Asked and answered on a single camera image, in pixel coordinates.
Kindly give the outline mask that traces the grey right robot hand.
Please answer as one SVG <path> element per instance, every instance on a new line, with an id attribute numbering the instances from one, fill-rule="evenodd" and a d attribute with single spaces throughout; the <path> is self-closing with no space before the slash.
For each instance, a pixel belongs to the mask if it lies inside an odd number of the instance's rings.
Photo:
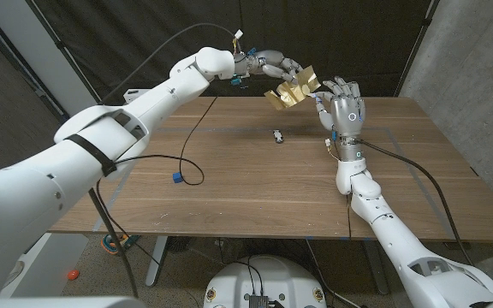
<path id="1" fill-rule="evenodd" d="M 323 85 L 330 91 L 315 92 L 312 96 L 321 124 L 336 133 L 338 158 L 344 162 L 362 159 L 356 139 L 360 136 L 366 112 L 359 84 L 336 76 L 334 80 L 324 80 Z"/>

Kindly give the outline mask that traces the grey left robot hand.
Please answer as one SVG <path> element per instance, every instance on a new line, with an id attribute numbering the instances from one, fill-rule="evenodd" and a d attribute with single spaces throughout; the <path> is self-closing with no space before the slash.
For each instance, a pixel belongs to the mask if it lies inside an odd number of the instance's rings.
<path id="1" fill-rule="evenodd" d="M 241 77 L 265 74 L 296 84 L 295 75 L 302 70 L 303 68 L 299 63 L 294 59 L 285 57 L 278 50 L 262 50 L 252 54 L 235 55 L 235 74 Z"/>

